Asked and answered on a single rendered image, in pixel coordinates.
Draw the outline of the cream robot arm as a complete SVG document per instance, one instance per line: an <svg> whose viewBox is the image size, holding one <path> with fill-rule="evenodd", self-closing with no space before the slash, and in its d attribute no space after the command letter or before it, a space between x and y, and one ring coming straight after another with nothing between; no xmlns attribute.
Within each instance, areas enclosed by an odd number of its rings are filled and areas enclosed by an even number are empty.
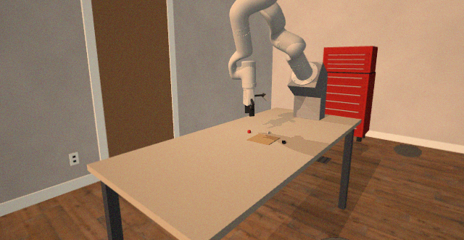
<svg viewBox="0 0 464 240"><path fill-rule="evenodd" d="M240 59L252 55L249 16L255 12L260 12L265 18L272 45L286 53L286 61L293 71L292 80L301 86L313 82L318 75L318 68L307 61L303 52L306 48L304 39L284 28L286 20L277 0L236 0L231 7L230 21L236 45L236 52L228 63L231 78L242 80L242 88L256 87L256 62L243 61L241 67L236 66Z"/></svg>

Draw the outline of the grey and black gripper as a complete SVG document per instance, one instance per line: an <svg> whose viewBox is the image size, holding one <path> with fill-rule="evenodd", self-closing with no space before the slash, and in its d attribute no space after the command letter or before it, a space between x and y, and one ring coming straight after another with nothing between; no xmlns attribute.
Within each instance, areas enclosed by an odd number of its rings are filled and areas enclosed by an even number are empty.
<svg viewBox="0 0 464 240"><path fill-rule="evenodd" d="M245 104L245 113L249 113L250 117L254 116L254 89L255 88L243 88L243 103Z"/></svg>

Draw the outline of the tan square mat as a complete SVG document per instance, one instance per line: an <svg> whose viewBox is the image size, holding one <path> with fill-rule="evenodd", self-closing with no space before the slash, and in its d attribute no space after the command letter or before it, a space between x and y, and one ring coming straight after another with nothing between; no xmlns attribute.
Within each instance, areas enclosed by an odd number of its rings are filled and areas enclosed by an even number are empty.
<svg viewBox="0 0 464 240"><path fill-rule="evenodd" d="M251 138L248 138L247 141L253 141L253 142L257 142L257 143L261 143L261 144L270 145L274 141L277 141L278 139L279 139L279 137L268 136L268 135L258 133L257 135L255 135L255 136L253 136Z"/></svg>

